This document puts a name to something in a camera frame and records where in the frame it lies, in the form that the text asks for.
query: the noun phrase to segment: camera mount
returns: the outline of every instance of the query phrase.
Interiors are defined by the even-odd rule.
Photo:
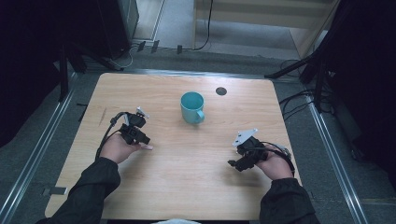
[[[259,141],[257,138],[252,136],[257,131],[257,129],[253,129],[238,133],[235,141],[233,142],[233,146],[237,148],[236,152],[239,155],[242,155],[242,158],[238,161],[228,161],[228,163],[232,167],[235,167],[239,172],[242,172],[246,169],[253,168],[254,164],[258,161],[266,161],[268,152],[274,152],[288,163],[290,170],[294,175],[295,169],[291,162],[291,154],[289,153],[289,150],[277,144]],[[270,145],[276,147],[280,151],[268,148],[265,144],[267,144],[267,146]]]
[[[113,133],[110,136],[107,136],[120,117],[124,117],[125,123],[123,123],[121,127],[118,130],[116,130],[114,133],[120,132],[122,138],[125,140],[125,142],[128,145],[139,144],[139,143],[144,143],[147,145],[149,143],[150,139],[146,136],[145,133],[140,131],[140,129],[146,124],[145,118],[149,118],[149,115],[145,113],[143,109],[139,106],[136,109],[135,114],[131,114],[129,112],[120,112],[116,117],[111,119],[110,126],[108,127],[105,136],[102,139],[101,145],[96,151],[95,160],[99,158],[100,153],[102,151],[102,147],[107,141],[107,139],[114,134]]]

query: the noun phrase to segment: black stand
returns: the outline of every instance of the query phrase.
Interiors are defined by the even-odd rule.
[[[60,71],[61,71],[61,95],[59,97],[59,102],[61,102],[66,94],[69,92],[69,83],[68,83],[68,73],[67,73],[67,59],[72,65],[73,69],[76,72],[85,73],[87,70],[87,64],[85,64],[82,59],[80,53],[89,56],[90,58],[97,61],[99,64],[103,65],[109,70],[112,71],[122,71],[122,68],[117,68],[114,64],[109,63],[103,58],[97,56],[95,53],[90,50],[82,47],[79,44],[71,43],[65,41],[60,50]]]
[[[304,71],[300,75],[300,81],[302,83],[309,83],[315,75],[318,75],[318,81],[316,84],[316,90],[314,94],[314,105],[317,108],[318,112],[321,112],[320,108],[320,98],[321,98],[321,89],[323,87],[323,82],[326,74],[326,66],[325,63],[330,57],[329,52],[332,47],[332,42],[335,37],[338,35],[339,30],[343,24],[343,21],[350,14],[353,7],[355,6],[354,1],[341,1],[337,11],[334,16],[334,20],[332,21],[332,27],[329,32],[325,35],[322,42],[318,46],[318,48],[306,58],[300,60],[297,63],[293,63],[288,67],[273,73],[272,75],[264,76],[266,78],[278,78],[286,75],[287,73],[300,68],[301,66],[306,65]]]

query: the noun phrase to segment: black sleeve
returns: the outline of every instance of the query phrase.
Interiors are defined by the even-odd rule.
[[[262,197],[260,223],[319,223],[306,190],[297,179],[285,178],[272,182]]]
[[[118,165],[99,158],[82,172],[67,200],[47,223],[99,223],[105,197],[119,185]]]

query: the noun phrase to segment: aluminum rail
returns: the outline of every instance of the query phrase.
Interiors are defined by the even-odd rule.
[[[308,103],[313,102],[311,96],[306,96],[306,101]],[[309,104],[312,116],[315,123],[317,124],[320,137],[326,148],[327,154],[329,155],[330,161],[332,163],[332,168],[334,169],[335,175],[340,184],[341,190],[346,198],[346,203],[349,207],[350,213],[355,221],[355,223],[369,223],[366,215],[364,214],[363,208],[361,206],[361,201],[356,193],[355,188],[347,174],[341,159],[338,155],[337,149],[332,141],[332,137],[327,129],[326,123],[321,114],[316,110],[313,104]]]
[[[44,132],[38,139],[38,142],[35,145],[35,148],[33,149],[29,160],[23,167],[17,181],[15,182],[14,186],[12,187],[11,191],[7,196],[6,202],[3,204],[3,207],[0,210],[0,223],[8,224],[14,216],[22,197],[27,190],[30,181],[35,175],[35,171],[37,170],[37,167],[47,150],[50,140],[64,115],[64,111],[70,103],[70,99],[72,98],[74,93],[74,83],[76,83],[77,81],[78,75],[76,73],[73,73],[69,82],[69,93],[67,93],[67,95],[64,97],[63,102],[57,104]]]

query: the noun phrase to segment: mug handle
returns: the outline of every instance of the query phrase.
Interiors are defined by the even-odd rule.
[[[202,110],[198,110],[197,114],[198,114],[199,118],[198,118],[198,120],[196,120],[196,122],[201,122],[202,120],[205,119],[205,114]]]

